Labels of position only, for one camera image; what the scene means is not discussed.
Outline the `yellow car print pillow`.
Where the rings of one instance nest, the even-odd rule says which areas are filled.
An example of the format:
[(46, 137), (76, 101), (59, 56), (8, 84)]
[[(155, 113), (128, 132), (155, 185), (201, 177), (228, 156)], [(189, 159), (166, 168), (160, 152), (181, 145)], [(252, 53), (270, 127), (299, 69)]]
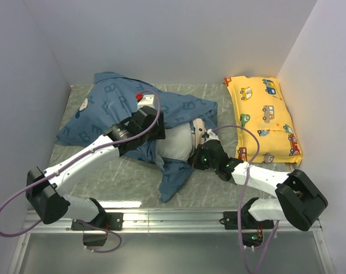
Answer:
[(280, 89), (273, 77), (225, 78), (237, 129), (236, 157), (254, 163), (302, 162), (303, 153)]

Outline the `white pillow insert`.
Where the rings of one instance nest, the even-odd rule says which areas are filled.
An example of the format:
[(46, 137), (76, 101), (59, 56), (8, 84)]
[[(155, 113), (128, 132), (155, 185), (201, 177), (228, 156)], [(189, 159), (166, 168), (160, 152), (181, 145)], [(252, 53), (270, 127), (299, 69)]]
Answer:
[(165, 139), (156, 143), (156, 154), (162, 158), (187, 161), (196, 149), (192, 122), (165, 130)]

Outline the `aluminium mounting rail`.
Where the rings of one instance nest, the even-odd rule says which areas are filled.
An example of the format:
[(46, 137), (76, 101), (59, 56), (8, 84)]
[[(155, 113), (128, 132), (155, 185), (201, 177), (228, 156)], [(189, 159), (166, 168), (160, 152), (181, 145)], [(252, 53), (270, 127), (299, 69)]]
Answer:
[[(226, 229), (223, 213), (229, 208), (109, 208), (107, 213), (121, 213), (121, 230), (117, 233), (219, 233), (237, 232)], [(34, 210), (28, 210), (22, 229), (31, 227), (39, 216)], [(74, 221), (61, 218), (52, 224), (38, 224), (30, 233), (82, 233), (72, 231)], [(288, 221), (280, 221), (277, 232), (303, 232)]]

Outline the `blue cartoon print pillowcase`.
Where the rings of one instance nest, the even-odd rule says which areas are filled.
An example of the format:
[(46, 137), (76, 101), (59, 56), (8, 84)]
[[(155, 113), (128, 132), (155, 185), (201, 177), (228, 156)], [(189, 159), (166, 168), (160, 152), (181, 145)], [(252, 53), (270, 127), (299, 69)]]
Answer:
[[(127, 78), (115, 72), (94, 75), (89, 91), (74, 116), (60, 129), (56, 143), (63, 146), (90, 145), (104, 130), (137, 110), (135, 96), (146, 90), (154, 91), (164, 113), (165, 130), (192, 122), (196, 135), (196, 148), (203, 143), (203, 134), (218, 123), (217, 102), (193, 95), (180, 95), (161, 91), (149, 83)], [(146, 163), (154, 163), (162, 172), (159, 185), (160, 201), (168, 202), (186, 183), (194, 169), (188, 161), (162, 158), (156, 154), (157, 141), (148, 141), (126, 156)]]

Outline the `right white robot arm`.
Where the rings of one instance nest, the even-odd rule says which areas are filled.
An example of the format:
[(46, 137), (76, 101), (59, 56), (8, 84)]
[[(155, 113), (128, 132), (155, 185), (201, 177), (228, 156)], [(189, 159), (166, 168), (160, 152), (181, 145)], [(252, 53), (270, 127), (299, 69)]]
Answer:
[(224, 182), (233, 181), (273, 196), (253, 198), (243, 206), (241, 220), (247, 228), (261, 221), (286, 220), (298, 230), (308, 231), (328, 207), (327, 199), (303, 171), (279, 172), (250, 165), (242, 158), (229, 157), (219, 140), (200, 144), (188, 163), (197, 170), (212, 169)]

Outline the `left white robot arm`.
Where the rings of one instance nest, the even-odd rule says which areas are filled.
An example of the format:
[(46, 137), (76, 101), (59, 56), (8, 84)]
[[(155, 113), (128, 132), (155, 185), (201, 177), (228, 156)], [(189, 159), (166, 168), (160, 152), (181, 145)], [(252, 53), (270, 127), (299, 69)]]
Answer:
[(73, 187), (99, 165), (134, 151), (147, 141), (165, 138), (164, 114), (150, 106), (106, 129), (89, 146), (44, 171), (35, 167), (27, 174), (26, 198), (43, 224), (65, 217), (84, 222), (91, 229), (107, 229), (105, 209), (94, 199), (71, 196)]

